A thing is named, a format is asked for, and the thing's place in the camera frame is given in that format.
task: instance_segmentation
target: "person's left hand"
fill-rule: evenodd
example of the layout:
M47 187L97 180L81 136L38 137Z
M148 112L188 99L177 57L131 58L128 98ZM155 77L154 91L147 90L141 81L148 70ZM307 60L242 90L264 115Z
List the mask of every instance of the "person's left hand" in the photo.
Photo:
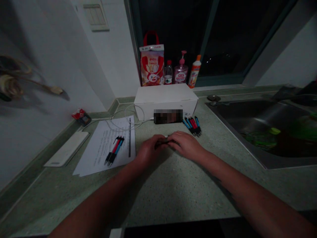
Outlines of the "person's left hand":
M156 160L161 150L168 147L167 144L162 144L155 149L157 141L165 139L163 135L154 135L152 138L144 141L134 161L142 168L150 166Z

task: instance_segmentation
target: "small red box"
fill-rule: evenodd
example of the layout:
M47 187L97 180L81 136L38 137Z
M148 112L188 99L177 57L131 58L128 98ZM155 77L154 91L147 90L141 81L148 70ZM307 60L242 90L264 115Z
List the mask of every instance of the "small red box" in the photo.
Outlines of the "small red box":
M72 114L72 117L75 118L83 126L86 126L91 122L90 116L88 116L88 114L81 108L77 109Z

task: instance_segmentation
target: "green plastic item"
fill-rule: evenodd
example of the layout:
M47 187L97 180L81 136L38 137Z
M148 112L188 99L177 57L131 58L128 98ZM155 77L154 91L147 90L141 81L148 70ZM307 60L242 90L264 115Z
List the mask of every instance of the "green plastic item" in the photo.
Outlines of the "green plastic item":
M277 145L276 136L281 131L277 128L270 128L267 132L251 132L244 135L244 138L262 150L268 151Z
M317 142L317 113L297 119L287 130L294 138Z

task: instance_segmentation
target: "light switch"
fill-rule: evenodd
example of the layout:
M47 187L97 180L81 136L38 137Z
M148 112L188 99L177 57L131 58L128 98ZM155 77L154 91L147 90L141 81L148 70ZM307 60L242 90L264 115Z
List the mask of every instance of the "light switch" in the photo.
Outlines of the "light switch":
M92 31L109 30L109 26L101 3L84 4L84 11Z

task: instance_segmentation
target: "hand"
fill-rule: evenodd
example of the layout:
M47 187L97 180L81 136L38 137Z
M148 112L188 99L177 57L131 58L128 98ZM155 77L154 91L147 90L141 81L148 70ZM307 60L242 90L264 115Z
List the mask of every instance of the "hand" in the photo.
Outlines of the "hand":
M150 166L156 160L161 150L168 147L167 144L162 144L155 149L155 144L165 139L163 135L154 135L152 138L144 141L134 161L139 163L139 166L142 168Z
M185 132L176 131L167 139L176 141L179 145L172 141L170 141L168 145L173 147L187 159L195 160L199 156L208 153L208 151L205 150L192 135Z

